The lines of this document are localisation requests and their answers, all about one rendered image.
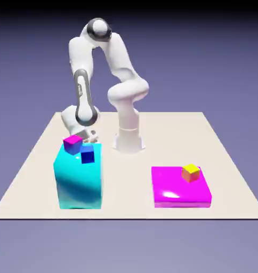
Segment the small blue cube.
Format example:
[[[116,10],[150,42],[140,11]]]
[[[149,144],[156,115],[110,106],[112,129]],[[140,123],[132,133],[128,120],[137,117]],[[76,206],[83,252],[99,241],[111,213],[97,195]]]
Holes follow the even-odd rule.
[[[94,163],[94,148],[92,144],[82,145],[80,148],[82,164]]]

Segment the large cyan box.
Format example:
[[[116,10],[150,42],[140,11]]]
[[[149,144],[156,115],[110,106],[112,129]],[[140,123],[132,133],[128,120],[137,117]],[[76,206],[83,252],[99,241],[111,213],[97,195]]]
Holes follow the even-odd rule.
[[[61,209],[101,208],[101,144],[93,143],[92,145],[94,163],[82,164],[80,152],[71,155],[65,151],[64,146],[61,146],[55,158],[53,168]]]

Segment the small magenta cube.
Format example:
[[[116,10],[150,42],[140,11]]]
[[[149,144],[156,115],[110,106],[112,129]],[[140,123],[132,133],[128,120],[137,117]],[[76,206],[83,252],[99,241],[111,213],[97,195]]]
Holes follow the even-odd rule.
[[[71,155],[75,155],[80,152],[80,148],[82,146],[83,139],[78,135],[71,135],[65,139],[63,139],[63,146],[67,153]]]

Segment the small yellow cube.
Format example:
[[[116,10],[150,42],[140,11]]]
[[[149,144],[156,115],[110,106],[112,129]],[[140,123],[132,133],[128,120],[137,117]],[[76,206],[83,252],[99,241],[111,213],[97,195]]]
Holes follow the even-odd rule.
[[[194,182],[200,177],[200,168],[194,164],[188,164],[182,168],[181,176],[188,183]]]

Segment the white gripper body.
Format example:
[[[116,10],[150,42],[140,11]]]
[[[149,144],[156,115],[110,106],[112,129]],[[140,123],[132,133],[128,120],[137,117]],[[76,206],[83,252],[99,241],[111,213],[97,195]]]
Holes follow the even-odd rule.
[[[84,143],[97,143],[98,135],[95,130],[84,129],[77,133],[82,138]]]

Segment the large magenta box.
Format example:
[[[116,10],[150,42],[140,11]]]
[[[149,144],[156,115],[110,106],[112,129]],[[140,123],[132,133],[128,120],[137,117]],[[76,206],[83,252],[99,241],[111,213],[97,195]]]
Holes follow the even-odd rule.
[[[153,166],[151,180],[155,208],[208,208],[212,194],[202,172],[188,182],[182,177],[181,166]]]

